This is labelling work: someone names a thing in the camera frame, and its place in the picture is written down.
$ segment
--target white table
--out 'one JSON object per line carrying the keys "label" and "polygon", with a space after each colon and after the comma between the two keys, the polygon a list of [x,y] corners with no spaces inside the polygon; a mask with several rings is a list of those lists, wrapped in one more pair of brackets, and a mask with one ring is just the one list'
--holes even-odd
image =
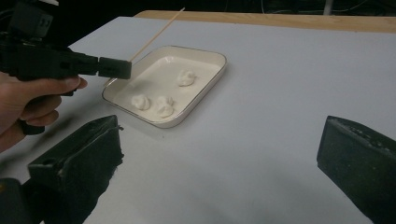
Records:
{"label": "white table", "polygon": [[[129,59],[167,21],[117,18],[71,46]],[[106,103],[105,78],[64,98],[60,119],[0,154],[0,177],[82,124],[115,114],[123,164],[86,223],[371,223],[317,167],[328,115],[396,138],[396,35],[175,21],[140,56],[175,45],[228,59],[187,118],[159,129]]]}

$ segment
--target white tray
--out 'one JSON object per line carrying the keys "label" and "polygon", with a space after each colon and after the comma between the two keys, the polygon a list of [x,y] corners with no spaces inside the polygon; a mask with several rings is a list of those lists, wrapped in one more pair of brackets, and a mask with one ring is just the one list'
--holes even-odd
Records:
{"label": "white tray", "polygon": [[[224,72],[227,59],[224,55],[199,49],[175,46],[155,49],[132,67],[131,78],[115,79],[103,91],[103,98],[159,128],[178,125]],[[193,71],[196,79],[192,85],[179,87],[177,76],[181,70]],[[148,110],[139,110],[132,105],[132,97],[144,94],[150,100]],[[169,96],[174,100],[172,115],[161,118],[157,113],[156,100]]]}

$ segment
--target stick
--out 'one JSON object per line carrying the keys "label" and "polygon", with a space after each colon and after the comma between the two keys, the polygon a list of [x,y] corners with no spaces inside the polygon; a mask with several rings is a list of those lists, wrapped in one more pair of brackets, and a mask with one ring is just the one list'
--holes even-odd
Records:
{"label": "stick", "polygon": [[168,26],[175,20],[175,18],[176,18],[182,11],[184,11],[184,7],[183,7],[174,17],[172,17],[172,19],[170,19],[169,22],[166,23],[166,25],[165,25],[154,37],[152,37],[152,38],[146,43],[146,45],[143,46],[143,48],[140,49],[140,50],[134,55],[134,57],[132,57],[132,58],[129,60],[129,62],[133,61],[133,60],[137,57],[137,55],[139,55],[149,44],[151,44],[151,42],[154,41],[154,40],[166,29],[166,28],[168,28]]}

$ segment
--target hand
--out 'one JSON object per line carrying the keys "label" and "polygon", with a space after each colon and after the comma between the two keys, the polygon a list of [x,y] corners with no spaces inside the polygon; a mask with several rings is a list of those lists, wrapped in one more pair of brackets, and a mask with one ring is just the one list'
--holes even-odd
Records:
{"label": "hand", "polygon": [[[20,82],[0,73],[0,152],[25,137],[18,119],[33,126],[50,125],[59,117],[55,108],[61,104],[60,94],[86,86],[87,81],[81,77]],[[42,99],[31,102],[37,97]]]}

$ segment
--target wooden table edge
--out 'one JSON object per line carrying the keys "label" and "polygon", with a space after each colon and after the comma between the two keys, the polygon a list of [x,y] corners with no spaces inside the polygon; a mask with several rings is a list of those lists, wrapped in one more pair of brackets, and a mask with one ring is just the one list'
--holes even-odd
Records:
{"label": "wooden table edge", "polygon": [[[176,11],[146,10],[137,18],[169,20]],[[396,17],[281,15],[261,13],[183,11],[178,21],[208,21],[269,25],[304,29],[396,33]]]}

